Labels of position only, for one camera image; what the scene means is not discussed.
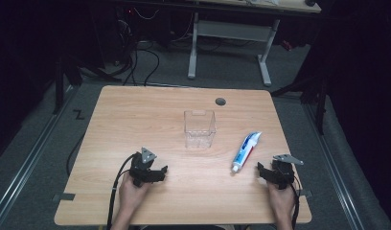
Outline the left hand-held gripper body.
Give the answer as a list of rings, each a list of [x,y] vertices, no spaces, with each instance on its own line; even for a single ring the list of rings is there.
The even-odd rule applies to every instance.
[[[151,165],[154,159],[157,157],[156,154],[146,148],[141,148],[140,152],[136,152],[131,161],[129,175],[133,178],[133,184],[140,187],[146,183],[145,180],[151,174]]]

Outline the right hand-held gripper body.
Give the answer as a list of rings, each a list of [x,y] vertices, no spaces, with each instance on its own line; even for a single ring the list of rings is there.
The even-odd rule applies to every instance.
[[[280,190],[284,190],[287,185],[294,181],[294,170],[292,165],[303,165],[304,162],[295,158],[290,154],[280,154],[273,157],[271,167],[272,176],[271,183],[278,186]]]

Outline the blue and white toothpaste tube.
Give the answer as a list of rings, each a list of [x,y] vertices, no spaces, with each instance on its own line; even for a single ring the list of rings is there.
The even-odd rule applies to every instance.
[[[244,138],[238,153],[233,159],[231,173],[238,173],[242,169],[246,159],[259,143],[261,135],[261,132],[251,132]]]

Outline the clear plastic container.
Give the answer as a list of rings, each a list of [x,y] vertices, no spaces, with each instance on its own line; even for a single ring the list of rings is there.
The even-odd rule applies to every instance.
[[[212,146],[216,129],[213,110],[186,110],[184,112],[185,146],[208,149]]]

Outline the person's right hand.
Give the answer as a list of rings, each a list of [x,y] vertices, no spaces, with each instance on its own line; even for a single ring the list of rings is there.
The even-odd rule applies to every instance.
[[[287,186],[280,190],[275,184],[267,182],[269,203],[278,222],[291,222],[294,209],[294,192]]]

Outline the person's left hand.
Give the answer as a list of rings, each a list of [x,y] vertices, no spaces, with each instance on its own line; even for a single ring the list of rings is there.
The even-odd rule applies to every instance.
[[[143,202],[149,188],[149,183],[144,183],[140,187],[135,186],[133,178],[125,174],[119,191],[120,211],[125,214],[134,213]]]

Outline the black metal stand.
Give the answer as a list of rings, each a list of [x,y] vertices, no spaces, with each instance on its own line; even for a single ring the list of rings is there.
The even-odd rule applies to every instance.
[[[329,76],[327,74],[317,74],[315,76],[298,80],[281,89],[270,93],[272,97],[279,97],[291,91],[301,91],[300,102],[302,104],[316,104],[314,115],[314,125],[317,131],[323,135],[324,114],[326,111],[326,97]]]
[[[80,68],[85,68],[92,72],[99,78],[106,81],[119,81],[112,77],[110,74],[100,70],[94,65],[88,64],[77,57],[70,55],[63,55],[57,59],[56,62],[56,73],[55,73],[55,85],[56,85],[56,96],[55,96],[55,109],[54,113],[59,114],[63,108],[65,100],[64,91],[64,79],[68,79],[71,86],[80,86],[82,84],[82,76]]]

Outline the white-legged background desk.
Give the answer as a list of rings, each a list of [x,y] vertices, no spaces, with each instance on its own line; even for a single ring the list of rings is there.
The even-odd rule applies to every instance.
[[[195,0],[197,6],[202,3],[233,6],[243,10],[269,10],[273,12],[321,13],[316,0]],[[218,19],[199,19],[194,13],[192,50],[189,59],[188,78],[196,77],[197,40],[200,36],[227,38],[243,41],[255,41],[265,44],[263,52],[257,55],[263,83],[271,85],[266,59],[272,46],[281,19],[275,17],[269,25],[258,23],[236,23]]]

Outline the metal floor rail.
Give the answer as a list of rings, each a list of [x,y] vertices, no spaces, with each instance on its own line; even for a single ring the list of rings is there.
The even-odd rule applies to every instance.
[[[55,89],[26,118],[0,158],[0,227],[40,159],[65,107],[79,88],[67,86],[63,105],[55,109]]]
[[[339,203],[341,204],[341,207],[349,222],[351,230],[364,230],[364,225],[357,212],[357,207],[355,206],[351,193],[347,189],[345,182],[341,176],[341,173],[337,165],[335,164],[331,149],[328,146],[326,138],[318,131],[318,128],[315,123],[315,115],[313,109],[310,105],[303,104],[302,107],[310,121],[310,126],[313,129],[316,139],[320,145],[321,152],[325,160],[326,169],[329,172],[330,179],[333,183],[333,187],[335,189]]]

